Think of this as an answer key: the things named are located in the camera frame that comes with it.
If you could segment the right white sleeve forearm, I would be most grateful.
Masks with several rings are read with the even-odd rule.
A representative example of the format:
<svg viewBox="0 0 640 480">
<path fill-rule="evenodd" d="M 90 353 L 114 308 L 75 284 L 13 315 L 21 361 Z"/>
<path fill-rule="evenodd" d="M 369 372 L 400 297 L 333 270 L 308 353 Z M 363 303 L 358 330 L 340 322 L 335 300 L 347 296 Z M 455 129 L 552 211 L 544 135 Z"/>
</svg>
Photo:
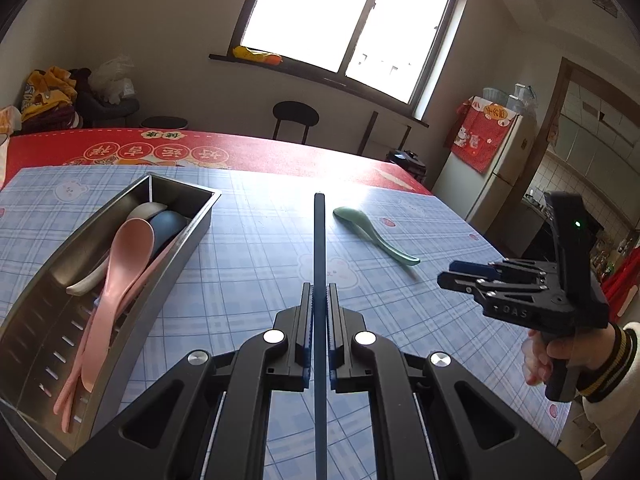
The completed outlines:
<svg viewBox="0 0 640 480">
<path fill-rule="evenodd" d="M 638 322 L 615 327 L 612 354 L 582 383 L 582 407 L 598 428 L 606 454 L 612 455 L 639 413 Z"/>
</svg>

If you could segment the person's right hand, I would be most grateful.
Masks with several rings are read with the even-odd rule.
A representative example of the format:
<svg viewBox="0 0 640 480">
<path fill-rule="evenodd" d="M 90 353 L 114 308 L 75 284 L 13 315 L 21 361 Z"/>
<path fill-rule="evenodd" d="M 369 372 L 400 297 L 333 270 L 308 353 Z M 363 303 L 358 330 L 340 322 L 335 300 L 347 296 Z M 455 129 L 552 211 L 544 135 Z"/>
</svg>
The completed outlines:
<svg viewBox="0 0 640 480">
<path fill-rule="evenodd" d="M 597 370 L 611 355 L 615 337 L 612 325 L 549 342 L 544 342 L 538 330 L 529 330 L 521 346 L 526 384 L 536 386 L 548 382 L 553 372 L 554 360 L 567 361 L 567 366 Z"/>
</svg>

